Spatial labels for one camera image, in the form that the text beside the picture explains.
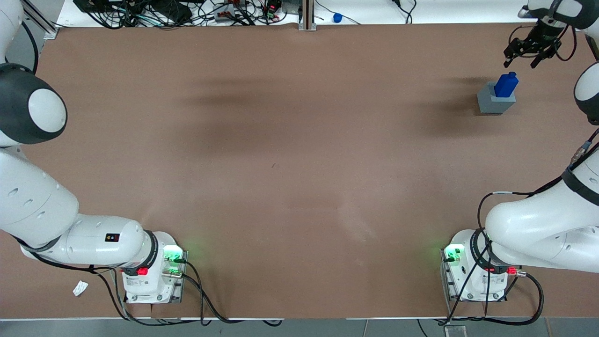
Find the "gray box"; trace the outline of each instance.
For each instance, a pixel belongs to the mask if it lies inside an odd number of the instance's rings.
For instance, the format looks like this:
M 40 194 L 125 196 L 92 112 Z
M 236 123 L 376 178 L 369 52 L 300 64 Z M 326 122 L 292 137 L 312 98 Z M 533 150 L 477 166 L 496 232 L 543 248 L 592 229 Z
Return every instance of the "gray box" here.
M 479 99 L 479 107 L 481 113 L 501 115 L 516 102 L 516 95 L 513 92 L 509 97 L 496 97 L 496 84 L 497 82 L 488 82 L 479 91 L 479 93 L 476 94 L 476 97 Z

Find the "blue bottle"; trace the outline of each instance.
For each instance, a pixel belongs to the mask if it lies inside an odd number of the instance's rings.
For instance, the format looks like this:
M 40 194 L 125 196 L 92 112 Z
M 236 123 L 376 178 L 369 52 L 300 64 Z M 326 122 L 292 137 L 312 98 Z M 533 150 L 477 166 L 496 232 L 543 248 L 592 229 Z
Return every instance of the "blue bottle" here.
M 516 73 L 510 71 L 509 74 L 503 74 L 495 85 L 495 97 L 509 97 L 518 85 Z

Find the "brown table surface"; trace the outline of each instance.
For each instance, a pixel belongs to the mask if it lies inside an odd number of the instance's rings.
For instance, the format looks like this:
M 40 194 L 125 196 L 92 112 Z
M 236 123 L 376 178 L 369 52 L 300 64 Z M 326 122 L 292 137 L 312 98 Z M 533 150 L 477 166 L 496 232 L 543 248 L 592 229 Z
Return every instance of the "brown table surface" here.
M 444 316 L 438 250 L 475 228 L 484 194 L 553 179 L 594 129 L 572 94 L 593 62 L 584 43 L 568 63 L 516 60 L 518 102 L 477 115 L 514 27 L 63 29 L 38 75 L 68 125 L 25 153 L 82 213 L 172 234 L 223 315 Z M 0 239 L 0 317 L 116 316 L 95 276 Z M 544 315 L 599 316 L 598 275 L 527 270 Z M 90 287 L 75 298 L 79 279 Z M 135 313 L 197 317 L 197 300 L 189 289 L 180 305 Z M 489 313 L 531 315 L 536 301 L 523 280 Z

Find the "white paper scrap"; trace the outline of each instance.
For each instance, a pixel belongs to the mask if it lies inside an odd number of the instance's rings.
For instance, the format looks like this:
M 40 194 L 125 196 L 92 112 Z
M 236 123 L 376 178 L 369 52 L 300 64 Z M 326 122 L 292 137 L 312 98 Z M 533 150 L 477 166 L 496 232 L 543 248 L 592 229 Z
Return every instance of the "white paper scrap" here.
M 85 291 L 85 289 L 87 288 L 89 284 L 83 281 L 79 281 L 79 283 L 77 283 L 77 286 L 75 287 L 75 289 L 73 289 L 73 294 L 75 294 L 75 296 L 79 297 L 79 295 L 82 294 L 82 292 Z

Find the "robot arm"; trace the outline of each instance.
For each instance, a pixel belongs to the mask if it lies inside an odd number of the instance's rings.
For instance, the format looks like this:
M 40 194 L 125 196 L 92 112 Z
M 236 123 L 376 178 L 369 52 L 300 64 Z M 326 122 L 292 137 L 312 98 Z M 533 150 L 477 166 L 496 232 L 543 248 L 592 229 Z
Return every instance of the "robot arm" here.
M 518 56 L 537 55 L 531 66 L 552 58 L 561 46 L 560 37 L 568 26 L 599 40 L 599 1 L 597 0 L 529 0 L 519 17 L 537 19 L 526 39 L 514 38 L 504 50 L 507 68 Z M 599 64 L 587 68 L 574 87 L 576 104 L 589 123 L 599 125 Z
M 506 67 L 518 56 L 538 53 L 531 66 L 551 58 L 568 26 L 599 38 L 599 1 L 529 0 L 519 13 L 535 17 L 537 24 L 525 40 L 515 38 L 504 51 Z M 591 124 L 599 124 L 599 63 L 579 77 L 574 88 L 576 104 Z M 599 154 L 594 153 L 565 179 L 547 191 L 521 201 L 502 203 L 486 219 L 492 252 L 505 264 L 599 272 L 599 207 L 568 184 L 574 179 L 588 191 L 599 191 Z
M 569 26 L 599 40 L 599 0 L 529 0 L 518 15 L 536 18 L 537 23 L 526 39 L 509 42 L 505 67 L 526 54 L 535 57 L 533 68 L 553 57 Z M 574 98 L 589 123 L 599 125 L 599 62 L 580 75 Z M 459 295 L 458 300 L 502 300 L 508 266 L 599 273 L 598 173 L 599 153 L 591 152 L 569 166 L 546 191 L 495 206 L 484 232 L 457 233 L 443 250 L 448 294 Z M 471 276 L 465 278 L 466 270 L 471 270 Z
M 184 252 L 163 232 L 119 216 L 84 215 L 64 186 L 33 165 L 20 145 L 52 140 L 66 127 L 65 103 L 27 68 L 2 63 L 23 20 L 19 0 L 0 0 L 0 230 L 30 258 L 123 270 L 130 302 L 181 298 Z

